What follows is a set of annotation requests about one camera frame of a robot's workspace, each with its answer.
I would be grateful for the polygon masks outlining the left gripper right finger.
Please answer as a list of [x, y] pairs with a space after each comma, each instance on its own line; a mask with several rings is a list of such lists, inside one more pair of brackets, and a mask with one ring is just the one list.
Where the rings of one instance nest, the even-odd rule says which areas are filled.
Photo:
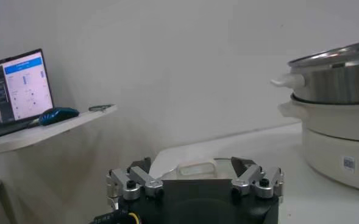
[[231, 180], [232, 195], [242, 198], [255, 194], [262, 199], [282, 198], [284, 194], [284, 173], [279, 167], [264, 169], [251, 159], [231, 157], [236, 177]]

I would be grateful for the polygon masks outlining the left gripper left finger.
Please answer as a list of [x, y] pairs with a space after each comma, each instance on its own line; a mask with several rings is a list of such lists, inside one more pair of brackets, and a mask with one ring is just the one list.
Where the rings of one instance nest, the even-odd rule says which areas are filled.
[[146, 198], [159, 200], [164, 195], [163, 181], [150, 176], [150, 157], [133, 161], [126, 170], [110, 169], [106, 175], [107, 203], [113, 210], [119, 208], [119, 199], [135, 201], [144, 191]]

